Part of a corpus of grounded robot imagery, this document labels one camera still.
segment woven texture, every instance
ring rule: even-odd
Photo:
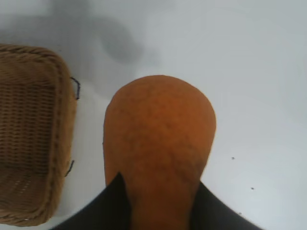
[[[54,214],[75,110],[70,74],[59,56],[0,45],[0,224],[36,226]]]

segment basket handle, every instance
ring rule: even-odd
[[[77,93],[76,93],[76,100],[80,99],[80,82],[78,82],[74,77],[71,77],[71,79],[77,84]]]

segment white table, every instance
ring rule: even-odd
[[[304,0],[0,0],[0,42],[58,52],[82,84],[75,165],[60,207],[48,223],[24,229],[54,227],[104,189],[105,108],[119,87],[153,74],[188,81],[215,108],[206,186],[264,229],[307,229],[306,7]]]

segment orange squash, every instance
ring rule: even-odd
[[[121,173],[131,230],[187,230],[216,129],[209,100],[185,81],[149,76],[122,87],[106,110],[106,183]]]

